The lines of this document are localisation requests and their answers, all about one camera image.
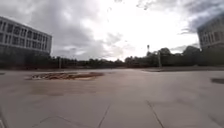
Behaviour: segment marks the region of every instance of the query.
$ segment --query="distant building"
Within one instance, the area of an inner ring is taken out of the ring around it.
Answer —
[[[198,28],[201,49],[224,48],[224,14]]]
[[[28,54],[49,56],[51,44],[51,35],[0,16],[0,63],[6,55],[20,64]]]

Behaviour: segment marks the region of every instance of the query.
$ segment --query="stone pavement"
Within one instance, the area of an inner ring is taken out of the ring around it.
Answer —
[[[9,128],[223,128],[224,72],[100,70],[95,80],[0,76]]]

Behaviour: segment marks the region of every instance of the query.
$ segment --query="sky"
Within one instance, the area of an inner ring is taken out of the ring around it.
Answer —
[[[199,47],[197,27],[223,0],[0,0],[0,15],[53,36],[52,56],[86,60]]]

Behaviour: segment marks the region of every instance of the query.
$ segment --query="gray cloud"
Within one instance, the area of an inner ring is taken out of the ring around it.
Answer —
[[[99,10],[95,4],[92,0],[1,0],[0,15],[51,34],[53,56],[110,57],[113,55],[103,45],[113,44],[119,37],[96,41],[92,31],[82,24],[84,19],[97,21]]]

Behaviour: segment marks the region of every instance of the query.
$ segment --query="building facade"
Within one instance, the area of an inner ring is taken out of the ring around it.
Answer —
[[[27,50],[50,55],[52,36],[0,17],[0,52]]]
[[[201,49],[224,48],[224,14],[198,28]]]

